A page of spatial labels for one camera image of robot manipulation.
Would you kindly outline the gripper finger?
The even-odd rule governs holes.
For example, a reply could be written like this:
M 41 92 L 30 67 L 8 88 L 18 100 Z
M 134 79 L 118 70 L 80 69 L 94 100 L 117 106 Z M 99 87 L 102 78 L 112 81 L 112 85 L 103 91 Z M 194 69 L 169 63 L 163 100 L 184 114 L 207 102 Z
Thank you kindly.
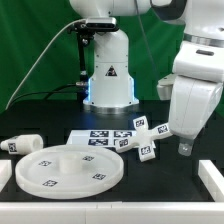
M 190 156 L 192 153 L 194 141 L 187 138 L 180 138 L 178 152 L 183 156 Z

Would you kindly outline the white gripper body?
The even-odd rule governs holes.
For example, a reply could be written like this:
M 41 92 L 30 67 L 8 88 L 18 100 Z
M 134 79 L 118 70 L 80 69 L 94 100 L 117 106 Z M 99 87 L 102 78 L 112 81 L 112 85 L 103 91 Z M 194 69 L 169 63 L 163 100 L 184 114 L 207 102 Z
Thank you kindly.
M 221 83 L 177 76 L 169 110 L 170 132 L 195 139 L 217 107 L 221 95 Z

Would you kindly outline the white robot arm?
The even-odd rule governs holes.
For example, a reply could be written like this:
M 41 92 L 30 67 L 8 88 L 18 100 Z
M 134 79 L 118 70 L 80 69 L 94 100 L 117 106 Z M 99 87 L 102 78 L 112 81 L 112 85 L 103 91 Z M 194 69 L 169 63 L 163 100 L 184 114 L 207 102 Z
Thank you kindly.
M 156 139 L 176 135 L 179 153 L 191 154 L 194 140 L 216 109 L 224 90 L 224 0 L 69 0 L 83 18 L 83 29 L 95 41 L 94 73 L 84 99 L 88 109 L 119 111 L 138 104 L 134 81 L 128 72 L 129 40 L 116 27 L 118 16 L 144 14 L 152 9 L 161 15 L 174 11 L 164 20 L 185 25 L 180 50 L 172 73 L 159 80 L 157 91 L 170 102 L 168 122 L 149 129 L 146 120 L 134 121 L 137 135 L 116 142 L 116 150 L 139 148 L 142 160 L 154 156 Z

